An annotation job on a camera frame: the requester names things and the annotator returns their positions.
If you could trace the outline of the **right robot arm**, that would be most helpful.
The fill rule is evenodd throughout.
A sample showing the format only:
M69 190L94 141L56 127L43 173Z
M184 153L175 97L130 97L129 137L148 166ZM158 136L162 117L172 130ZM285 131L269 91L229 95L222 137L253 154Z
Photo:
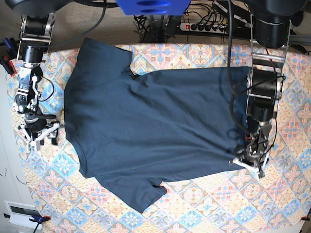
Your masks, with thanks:
M50 139L54 145L58 143L61 124L55 115L42 113L38 91L38 84L43 79L40 64L51 43L54 21L53 13L44 17L25 16L21 25L17 52L21 67L17 73L14 108L24 120L18 129L24 133L28 150L39 151L45 138Z

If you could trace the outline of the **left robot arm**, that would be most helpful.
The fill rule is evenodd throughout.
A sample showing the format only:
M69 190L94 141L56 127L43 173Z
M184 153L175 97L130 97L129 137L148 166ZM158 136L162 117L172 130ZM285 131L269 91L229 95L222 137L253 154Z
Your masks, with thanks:
M282 49L281 55L268 52L251 51L251 67L244 81L246 89L240 90L240 84L234 85L231 74L228 81L232 96L230 115L236 125L245 132L245 146L236 146L235 158L229 163L244 167L265 176L268 154L273 146L269 143L272 121L276 120L278 102L283 91L283 67L290 40L291 18L305 5L305 0L246 0L250 9L251 43L258 43L266 50ZM233 111L236 96L247 95L246 123L240 123Z

